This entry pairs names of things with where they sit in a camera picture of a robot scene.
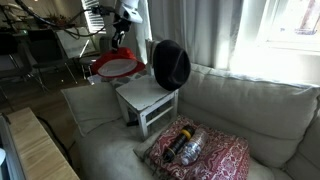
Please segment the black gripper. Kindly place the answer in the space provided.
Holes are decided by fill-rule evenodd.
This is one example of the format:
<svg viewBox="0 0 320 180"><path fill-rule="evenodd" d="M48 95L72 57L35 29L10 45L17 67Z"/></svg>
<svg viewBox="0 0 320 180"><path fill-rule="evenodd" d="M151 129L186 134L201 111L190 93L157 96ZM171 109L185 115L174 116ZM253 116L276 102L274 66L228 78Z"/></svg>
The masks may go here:
<svg viewBox="0 0 320 180"><path fill-rule="evenodd" d="M112 49L117 51L119 45L122 43L125 33L130 30L131 22L126 19L118 19L113 23L115 33L112 37Z"/></svg>

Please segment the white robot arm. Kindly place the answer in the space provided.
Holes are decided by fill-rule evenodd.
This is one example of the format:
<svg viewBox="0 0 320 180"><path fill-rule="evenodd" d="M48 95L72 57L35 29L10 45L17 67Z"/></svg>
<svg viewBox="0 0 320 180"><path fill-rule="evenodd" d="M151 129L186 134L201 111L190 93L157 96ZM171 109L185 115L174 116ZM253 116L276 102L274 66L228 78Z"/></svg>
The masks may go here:
<svg viewBox="0 0 320 180"><path fill-rule="evenodd" d="M132 23L142 23L143 19L138 12L139 0L116 0L114 6L115 33L112 37L112 48L117 50L124 35L130 30Z"/></svg>

